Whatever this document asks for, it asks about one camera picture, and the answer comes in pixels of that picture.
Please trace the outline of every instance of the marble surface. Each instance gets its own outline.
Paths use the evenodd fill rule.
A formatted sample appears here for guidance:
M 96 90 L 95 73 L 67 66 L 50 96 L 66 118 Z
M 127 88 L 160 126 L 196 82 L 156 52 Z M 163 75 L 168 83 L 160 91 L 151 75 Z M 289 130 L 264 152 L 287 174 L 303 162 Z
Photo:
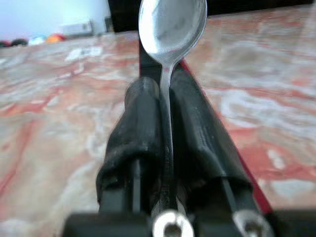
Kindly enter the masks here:
M 187 64 L 273 208 L 316 207 L 316 8 L 209 18 Z M 138 78 L 135 32 L 0 49 L 0 236 L 58 236 Z

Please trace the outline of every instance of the spoon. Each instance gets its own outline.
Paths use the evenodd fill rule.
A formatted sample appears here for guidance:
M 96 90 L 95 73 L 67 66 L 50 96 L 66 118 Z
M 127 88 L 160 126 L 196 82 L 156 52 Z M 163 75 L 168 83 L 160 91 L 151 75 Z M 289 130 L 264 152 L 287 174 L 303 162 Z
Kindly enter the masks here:
M 142 0 L 140 6 L 140 40 L 146 52 L 162 65 L 160 110 L 164 139 L 164 175 L 160 210 L 177 209 L 169 96 L 171 74 L 175 65 L 201 37 L 206 17 L 206 0 Z

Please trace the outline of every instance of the pink marble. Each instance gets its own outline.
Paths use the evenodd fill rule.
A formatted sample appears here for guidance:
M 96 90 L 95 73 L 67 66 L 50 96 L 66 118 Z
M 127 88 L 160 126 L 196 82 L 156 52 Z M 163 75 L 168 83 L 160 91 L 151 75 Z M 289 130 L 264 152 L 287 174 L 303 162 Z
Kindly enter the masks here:
M 316 207 L 316 7 L 211 17 L 187 64 L 273 208 Z M 0 49 L 0 236 L 97 211 L 136 32 Z

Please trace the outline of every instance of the spoon handle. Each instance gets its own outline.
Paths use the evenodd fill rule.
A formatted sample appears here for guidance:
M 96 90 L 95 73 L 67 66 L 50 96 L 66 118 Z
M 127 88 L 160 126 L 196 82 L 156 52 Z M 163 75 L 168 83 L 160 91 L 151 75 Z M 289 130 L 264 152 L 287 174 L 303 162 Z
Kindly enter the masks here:
M 177 210 L 176 182 L 174 180 L 173 143 L 170 109 L 170 80 L 174 65 L 162 66 L 160 79 L 160 112 L 164 142 L 164 167 L 162 173 L 162 187 L 160 193 L 160 210 Z

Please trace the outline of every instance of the white wall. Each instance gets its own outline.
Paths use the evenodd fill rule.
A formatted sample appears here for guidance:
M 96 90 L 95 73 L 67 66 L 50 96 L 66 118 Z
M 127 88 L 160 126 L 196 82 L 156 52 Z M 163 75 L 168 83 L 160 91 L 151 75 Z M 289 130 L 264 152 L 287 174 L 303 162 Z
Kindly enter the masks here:
M 47 36 L 76 19 L 90 19 L 95 33 L 104 32 L 106 16 L 107 0 L 1 0 L 0 40 Z

